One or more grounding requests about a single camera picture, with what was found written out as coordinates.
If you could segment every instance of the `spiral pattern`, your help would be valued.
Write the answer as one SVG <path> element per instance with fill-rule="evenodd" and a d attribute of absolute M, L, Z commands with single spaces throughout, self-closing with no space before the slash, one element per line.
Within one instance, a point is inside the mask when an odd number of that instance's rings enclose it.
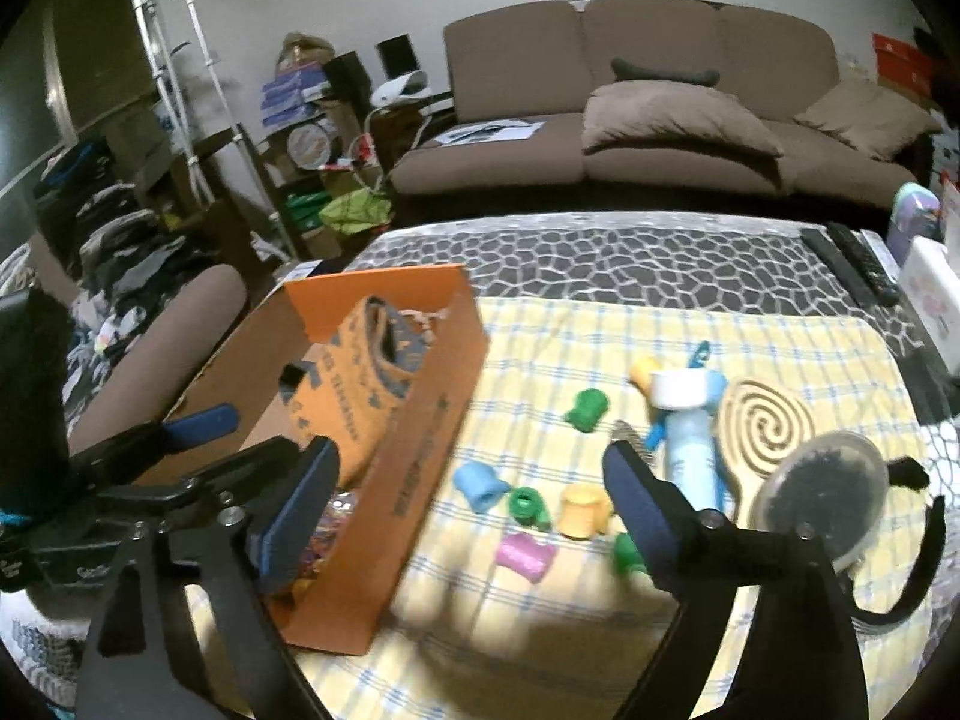
<path fill-rule="evenodd" d="M 717 415 L 724 460 L 766 478 L 798 446 L 816 435 L 810 408 L 796 396 L 755 379 L 728 387 Z"/>

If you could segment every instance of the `yellow plaid cloth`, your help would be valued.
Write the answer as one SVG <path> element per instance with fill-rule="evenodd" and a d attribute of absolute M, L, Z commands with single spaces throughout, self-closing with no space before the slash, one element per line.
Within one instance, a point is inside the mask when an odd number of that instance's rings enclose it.
<path fill-rule="evenodd" d="M 675 610 L 643 575 L 611 568 L 613 536 L 569 541 L 532 586 L 494 567 L 502 536 L 517 531 L 506 499 L 474 514 L 451 483 L 464 461 L 496 467 L 512 485 L 539 490 L 556 518 L 576 482 L 601 484 L 613 421 L 645 432 L 645 402 L 627 382 L 641 355 L 683 367 L 710 341 L 710 367 L 728 378 L 778 382 L 813 408 L 821 432 L 870 437 L 888 459 L 920 458 L 923 444 L 896 365 L 858 319 L 798 319 L 661 310 L 536 298 L 481 298 L 491 349 L 436 499 L 391 614 L 363 658 L 298 653 L 307 680 L 335 717 L 610 717 L 634 686 Z M 581 389 L 611 408 L 584 436 L 563 421 Z M 861 607 L 886 610 L 899 596 L 923 533 L 923 495 L 892 490 L 880 536 L 856 576 Z M 194 597 L 209 633 L 209 609 Z M 695 710 L 723 702 L 747 635 L 755 591 L 742 591 L 728 635 Z M 917 675 L 929 603 L 884 637 L 861 640 L 871 717 L 882 717 Z"/>

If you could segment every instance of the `screw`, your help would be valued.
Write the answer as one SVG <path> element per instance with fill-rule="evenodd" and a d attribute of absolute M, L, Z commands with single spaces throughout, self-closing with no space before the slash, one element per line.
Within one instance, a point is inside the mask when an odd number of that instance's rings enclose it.
<path fill-rule="evenodd" d="M 233 525 L 239 525 L 243 522 L 244 517 L 246 517 L 246 512 L 243 511 L 239 506 L 232 506 L 229 509 L 224 509 L 222 512 L 217 514 L 217 522 L 224 527 L 232 527 Z"/>
<path fill-rule="evenodd" d="M 697 514 L 697 518 L 704 528 L 710 528 L 712 531 L 722 528 L 727 522 L 727 518 L 721 512 L 717 512 L 717 509 L 704 509 Z"/>

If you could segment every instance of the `brown pillow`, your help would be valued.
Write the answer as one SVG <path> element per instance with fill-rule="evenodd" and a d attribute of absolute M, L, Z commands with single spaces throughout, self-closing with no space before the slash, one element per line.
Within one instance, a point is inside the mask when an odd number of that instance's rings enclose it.
<path fill-rule="evenodd" d="M 919 105 L 861 80 L 840 81 L 794 121 L 883 162 L 892 160 L 923 133 L 940 132 L 936 119 Z"/>
<path fill-rule="evenodd" d="M 737 98 L 677 81 L 620 81 L 601 86 L 584 111 L 584 151 L 664 141 L 714 143 L 782 156 L 776 136 Z"/>

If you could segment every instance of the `black remote control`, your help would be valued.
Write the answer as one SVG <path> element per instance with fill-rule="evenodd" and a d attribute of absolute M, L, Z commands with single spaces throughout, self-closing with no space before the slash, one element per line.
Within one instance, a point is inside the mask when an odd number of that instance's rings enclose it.
<path fill-rule="evenodd" d="M 880 260 L 877 260 L 877 255 L 870 247 L 863 244 L 846 224 L 828 221 L 827 233 L 843 255 L 850 260 L 858 274 L 863 276 L 870 285 L 880 305 L 886 308 L 896 306 L 896 303 L 899 303 L 899 290 L 887 276 L 887 271 L 883 269 Z"/>
<path fill-rule="evenodd" d="M 814 227 L 807 227 L 800 230 L 800 237 L 813 250 L 813 253 L 823 260 L 824 265 L 833 271 L 837 281 L 850 293 L 853 302 L 864 311 L 870 311 L 877 304 L 877 299 L 867 283 L 856 272 L 856 268 L 847 261 L 847 258 L 826 235 Z"/>

